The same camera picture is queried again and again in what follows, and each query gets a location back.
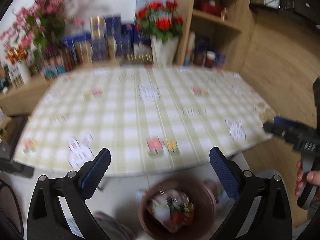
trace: wooden cabinet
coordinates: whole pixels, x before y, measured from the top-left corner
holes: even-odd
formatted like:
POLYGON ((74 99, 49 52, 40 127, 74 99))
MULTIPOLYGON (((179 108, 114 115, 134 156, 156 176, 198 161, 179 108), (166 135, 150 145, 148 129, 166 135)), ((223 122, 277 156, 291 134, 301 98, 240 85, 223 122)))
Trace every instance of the wooden cabinet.
POLYGON ((183 65, 190 31, 212 39, 211 49, 227 56, 224 69, 238 71, 247 56, 254 30, 254 18, 249 10, 250 0, 220 0, 227 7, 228 20, 195 9, 198 0, 177 0, 184 18, 176 64, 183 65))

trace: table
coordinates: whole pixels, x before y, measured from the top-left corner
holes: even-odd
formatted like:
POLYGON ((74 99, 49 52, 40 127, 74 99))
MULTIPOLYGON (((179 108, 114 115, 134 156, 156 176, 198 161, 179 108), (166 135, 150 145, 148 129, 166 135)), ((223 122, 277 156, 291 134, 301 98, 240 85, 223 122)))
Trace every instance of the table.
POLYGON ((14 160, 78 170, 105 147, 106 176, 168 172, 271 138, 271 107, 238 73, 185 67, 98 68, 61 76, 26 125, 14 160))

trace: wooden floor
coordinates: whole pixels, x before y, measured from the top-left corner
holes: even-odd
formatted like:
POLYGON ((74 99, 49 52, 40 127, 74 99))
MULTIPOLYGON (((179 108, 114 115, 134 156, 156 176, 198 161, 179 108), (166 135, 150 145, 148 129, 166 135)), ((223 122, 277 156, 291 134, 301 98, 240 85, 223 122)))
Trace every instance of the wooden floor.
MULTIPOLYGON (((242 77, 281 116, 316 125, 312 84, 320 75, 320 39, 291 21, 259 13, 242 77)), ((293 224, 306 221, 294 196, 300 155, 277 138, 244 152, 253 172, 279 171, 289 191, 293 224)))

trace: white tile floor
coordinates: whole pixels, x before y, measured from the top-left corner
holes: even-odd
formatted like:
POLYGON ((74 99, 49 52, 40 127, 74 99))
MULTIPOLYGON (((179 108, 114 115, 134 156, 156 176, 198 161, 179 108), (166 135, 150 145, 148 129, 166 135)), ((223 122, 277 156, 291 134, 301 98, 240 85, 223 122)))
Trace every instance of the white tile floor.
MULTIPOLYGON (((242 154, 235 155, 232 160, 235 161, 242 170, 249 169, 248 164, 242 154)), ((209 164, 176 172, 176 174, 177 173, 192 175, 199 180, 212 179, 214 181, 219 181, 216 173, 209 164)), ((22 178, 20 176, 14 176, 7 173, 0 173, 0 179, 3 179, 5 182, 12 186, 18 198, 25 227, 25 239, 30 200, 36 181, 42 174, 46 174, 50 179, 65 176, 65 174, 45 172, 39 169, 35 169, 34 176, 31 179, 22 178)), ((139 189, 149 189, 160 180, 171 175, 172 173, 132 178, 105 178, 102 181, 105 183, 104 190, 102 192, 96 190, 93 197, 86 201, 86 204, 91 212, 105 212, 106 214, 116 218, 120 223, 127 225, 136 234, 138 234, 138 240, 149 240, 151 239, 151 237, 149 237, 144 232, 139 223, 136 191, 139 189)), ((70 211, 64 198, 60 198, 60 201, 65 216, 67 218, 71 217, 70 211)), ((209 232, 208 235, 203 239, 209 239, 215 232, 215 230, 220 226, 222 221, 223 219, 216 220, 211 232, 209 232)))

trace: wall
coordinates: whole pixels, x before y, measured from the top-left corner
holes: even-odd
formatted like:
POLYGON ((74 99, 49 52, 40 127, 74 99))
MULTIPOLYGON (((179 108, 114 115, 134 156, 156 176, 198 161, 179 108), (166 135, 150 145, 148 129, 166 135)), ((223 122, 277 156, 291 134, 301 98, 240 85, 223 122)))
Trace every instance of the wall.
MULTIPOLYGON (((315 127, 312 84, 320 75, 319 52, 319 36, 277 14, 261 12, 241 75, 278 114, 315 127)), ((294 196, 300 155, 292 152, 292 146, 273 138, 244 156, 255 173, 279 171, 288 190, 293 223, 304 222, 306 212, 294 196)))
MULTIPOLYGON (((0 32, 4 31, 14 21, 14 11, 18 11, 21 6, 26 8, 32 5, 33 0, 14 0, 0 22, 0 32)), ((121 14, 124 22, 133 21, 136 0, 74 0, 68 5, 68 14, 79 16, 85 20, 85 30, 89 30, 89 17, 97 15, 121 14)), ((67 27, 67 33, 77 33, 82 29, 67 27)), ((4 60, 2 42, 0 42, 0 59, 4 60)))

